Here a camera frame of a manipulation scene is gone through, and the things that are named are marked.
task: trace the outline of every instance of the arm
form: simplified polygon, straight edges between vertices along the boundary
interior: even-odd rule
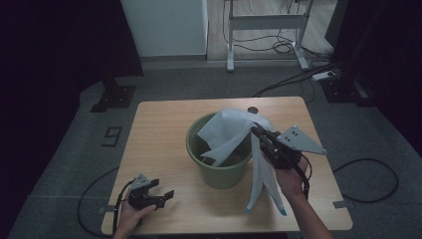
[[[118,221],[117,229],[112,235],[113,239],[125,239],[130,236],[136,227],[140,218],[155,210],[155,205],[150,205],[142,210],[136,210],[129,205],[127,198],[130,192],[126,194],[125,200],[121,204],[120,219]]]
[[[308,163],[301,158],[299,167],[303,172],[307,170],[307,166]],[[333,238],[305,198],[301,177],[295,170],[276,169],[276,177],[283,194],[292,206],[304,238]]]

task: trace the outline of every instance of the green bucket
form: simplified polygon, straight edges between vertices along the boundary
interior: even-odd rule
[[[239,183],[245,174],[246,164],[252,157],[251,136],[248,134],[221,166],[211,166],[210,160],[214,159],[201,157],[202,153],[210,150],[210,147],[198,136],[197,132],[215,114],[211,113],[198,119],[190,127],[186,136],[186,148],[190,157],[198,165],[204,182],[217,189],[227,189]]]

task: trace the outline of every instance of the white wall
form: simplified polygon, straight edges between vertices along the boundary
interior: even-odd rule
[[[206,0],[121,0],[139,57],[205,55]]]

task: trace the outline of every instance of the hand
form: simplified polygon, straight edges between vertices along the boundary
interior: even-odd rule
[[[127,192],[124,201],[121,203],[120,209],[120,220],[118,222],[117,229],[112,238],[128,238],[136,224],[146,214],[153,212],[156,209],[155,205],[150,205],[142,210],[136,210],[129,205],[127,198],[130,194],[130,191]]]
[[[270,165],[273,165],[264,155],[264,158]],[[307,171],[308,162],[304,157],[298,163],[299,168],[303,171]],[[290,170],[286,169],[275,169],[277,182],[279,182],[280,187],[282,188],[283,194],[285,194],[288,200],[291,200],[295,197],[304,197],[304,191],[302,189],[302,179],[298,173],[292,168]]]

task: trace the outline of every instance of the crumpled white cloth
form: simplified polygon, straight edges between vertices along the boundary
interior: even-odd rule
[[[223,109],[208,121],[198,132],[211,150],[201,156],[215,159],[213,166],[221,165],[240,142],[255,126],[260,124],[267,130],[274,131],[271,122],[263,117],[234,109]],[[252,157],[254,161],[251,195],[245,212],[250,213],[258,200],[263,185],[269,190],[277,208],[282,215],[287,215],[273,167],[264,159],[260,150],[259,139],[251,133]]]

